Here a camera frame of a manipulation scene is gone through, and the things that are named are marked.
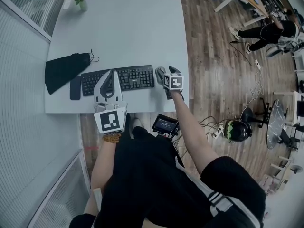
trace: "black keyboard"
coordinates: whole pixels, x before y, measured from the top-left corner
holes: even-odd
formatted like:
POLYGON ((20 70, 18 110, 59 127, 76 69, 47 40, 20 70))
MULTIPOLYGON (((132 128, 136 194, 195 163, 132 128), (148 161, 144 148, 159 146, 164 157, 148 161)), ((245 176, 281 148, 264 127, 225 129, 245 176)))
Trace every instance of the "black keyboard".
MULTIPOLYGON (((122 91, 134 89, 146 89, 154 87, 153 67, 152 65, 130 66, 115 68, 119 76, 119 83, 122 91)), ((81 75, 81 85, 83 96, 94 94, 94 87, 99 79, 109 69, 84 73, 81 75)), ((112 82, 108 86, 109 91, 112 89, 112 82)))

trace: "small monitor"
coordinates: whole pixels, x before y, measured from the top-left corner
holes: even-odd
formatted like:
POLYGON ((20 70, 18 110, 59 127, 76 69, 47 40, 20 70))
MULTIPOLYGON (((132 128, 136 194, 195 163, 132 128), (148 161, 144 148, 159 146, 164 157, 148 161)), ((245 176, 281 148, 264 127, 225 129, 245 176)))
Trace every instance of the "small monitor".
POLYGON ((297 116, 304 117, 304 101, 297 102, 297 116))

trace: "bracelet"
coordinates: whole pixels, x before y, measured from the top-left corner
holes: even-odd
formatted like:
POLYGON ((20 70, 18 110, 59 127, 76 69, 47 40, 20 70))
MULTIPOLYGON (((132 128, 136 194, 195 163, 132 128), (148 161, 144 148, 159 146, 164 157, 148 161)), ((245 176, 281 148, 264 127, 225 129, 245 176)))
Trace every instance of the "bracelet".
POLYGON ((118 143, 119 138, 121 134, 115 133, 115 134, 109 134, 109 135, 103 135, 103 141, 109 142, 109 143, 118 143))

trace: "wooden floor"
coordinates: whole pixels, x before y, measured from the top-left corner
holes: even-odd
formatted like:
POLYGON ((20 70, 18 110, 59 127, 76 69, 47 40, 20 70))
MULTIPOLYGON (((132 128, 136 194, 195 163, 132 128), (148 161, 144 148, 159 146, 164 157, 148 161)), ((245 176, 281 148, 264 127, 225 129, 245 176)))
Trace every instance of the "wooden floor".
MULTIPOLYGON (((225 118, 239 117, 251 99, 250 89, 254 88, 257 69, 240 56, 234 55, 229 45, 234 40, 229 33, 229 26, 243 29, 242 24, 251 20, 238 1, 229 3, 218 13, 214 12, 223 0, 181 0, 188 48, 190 109, 197 120, 212 115, 218 121, 225 118)), ((237 44, 244 51, 244 44, 237 44)), ((266 49, 248 56, 251 63, 257 59, 262 66, 264 77, 264 98, 272 103, 274 91, 296 90, 294 63, 290 54, 265 59, 266 49)), ((291 98, 284 98, 284 107, 290 108, 291 98)), ((262 109, 261 102, 255 100, 250 104, 253 111, 262 109)), ((151 128, 157 113, 141 114, 145 128, 151 128)), ((95 121, 92 114, 81 115, 82 136, 88 171, 91 173, 100 146, 95 121)), ((229 142, 227 139, 209 138, 213 149, 219 155, 231 156, 240 163, 250 175, 259 181, 263 174, 271 174, 270 163, 279 163, 278 156, 288 156, 284 145, 269 150, 266 146, 266 126, 262 129, 253 124, 252 137, 244 142, 229 142)), ((180 153, 185 153, 183 140, 179 142, 180 153)), ((196 173, 191 157, 185 154, 183 161, 187 169, 196 173)))

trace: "smartphone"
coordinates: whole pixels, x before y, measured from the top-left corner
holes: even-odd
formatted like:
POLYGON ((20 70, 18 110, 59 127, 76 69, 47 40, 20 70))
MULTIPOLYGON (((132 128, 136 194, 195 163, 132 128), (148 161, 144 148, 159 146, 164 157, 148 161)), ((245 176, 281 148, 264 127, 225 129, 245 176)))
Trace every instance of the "smartphone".
POLYGON ((76 76, 70 83, 70 99, 80 100, 81 93, 81 76, 76 76))

